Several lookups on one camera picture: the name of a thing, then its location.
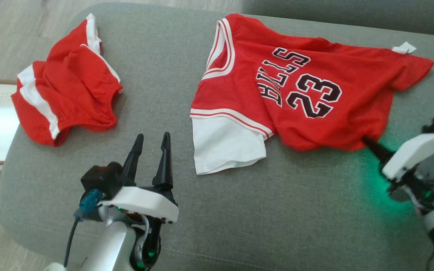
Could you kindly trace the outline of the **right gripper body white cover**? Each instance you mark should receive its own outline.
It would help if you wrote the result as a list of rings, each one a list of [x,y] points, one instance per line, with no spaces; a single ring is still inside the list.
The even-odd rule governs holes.
[[[420,134],[406,141],[384,165],[381,173],[388,180],[401,180],[420,162],[434,155],[434,133]]]

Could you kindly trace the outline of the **red shorts white stripes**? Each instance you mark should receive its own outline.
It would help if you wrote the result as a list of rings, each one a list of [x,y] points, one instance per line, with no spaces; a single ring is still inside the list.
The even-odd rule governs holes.
[[[73,127],[93,132],[113,129],[114,98],[121,79],[102,55],[96,17],[86,18],[55,43],[45,61],[17,74],[11,96],[26,135],[41,145],[60,146]]]

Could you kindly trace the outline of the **large grey fabric sofa seat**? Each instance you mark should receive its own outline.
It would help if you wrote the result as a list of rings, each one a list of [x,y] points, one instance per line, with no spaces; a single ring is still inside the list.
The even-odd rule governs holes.
[[[215,25],[226,12],[102,3],[94,14],[104,57],[122,80],[116,128],[73,128],[58,148],[19,128],[0,175],[0,223],[20,246],[62,261],[93,165],[124,162],[144,134],[137,183],[158,169],[171,134],[176,223],[164,225],[152,271],[424,271],[433,246],[411,202],[386,192],[369,150],[296,152],[279,137],[254,165],[198,176],[191,101]]]

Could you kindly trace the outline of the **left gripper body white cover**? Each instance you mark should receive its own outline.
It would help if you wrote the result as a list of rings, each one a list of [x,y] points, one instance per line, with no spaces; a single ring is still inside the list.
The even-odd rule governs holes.
[[[179,206],[168,187],[115,186],[105,191],[99,203],[99,219],[104,222],[125,220],[124,211],[174,223]]]

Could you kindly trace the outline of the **small grey sofa cushion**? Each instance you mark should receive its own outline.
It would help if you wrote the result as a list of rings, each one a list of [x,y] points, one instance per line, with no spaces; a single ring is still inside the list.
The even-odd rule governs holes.
[[[434,35],[434,0],[243,0],[242,11]]]

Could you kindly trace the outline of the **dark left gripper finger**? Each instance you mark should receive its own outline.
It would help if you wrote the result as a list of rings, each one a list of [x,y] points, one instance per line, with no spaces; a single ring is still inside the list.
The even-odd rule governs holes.
[[[138,159],[142,153],[143,142],[144,142],[143,134],[138,134],[123,165],[123,172],[122,172],[123,186],[136,186],[135,176],[136,176],[136,170],[138,166]]]
[[[152,179],[152,185],[161,191],[170,191],[173,189],[173,173],[171,137],[169,132],[164,133],[160,149],[162,155],[157,173]]]

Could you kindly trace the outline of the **red basketball jersey white sleeves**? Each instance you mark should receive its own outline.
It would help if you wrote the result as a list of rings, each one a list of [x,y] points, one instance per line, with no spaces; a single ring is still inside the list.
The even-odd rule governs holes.
[[[393,94],[433,65],[391,49],[285,35],[229,14],[216,23],[191,103],[196,174],[255,164],[275,135],[295,151],[363,149],[363,137],[384,133]]]

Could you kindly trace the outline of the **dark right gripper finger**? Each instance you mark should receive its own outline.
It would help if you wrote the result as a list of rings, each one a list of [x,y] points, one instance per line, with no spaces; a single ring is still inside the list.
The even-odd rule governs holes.
[[[389,150],[370,137],[362,137],[362,142],[370,149],[380,163],[388,163],[395,154],[394,151]]]

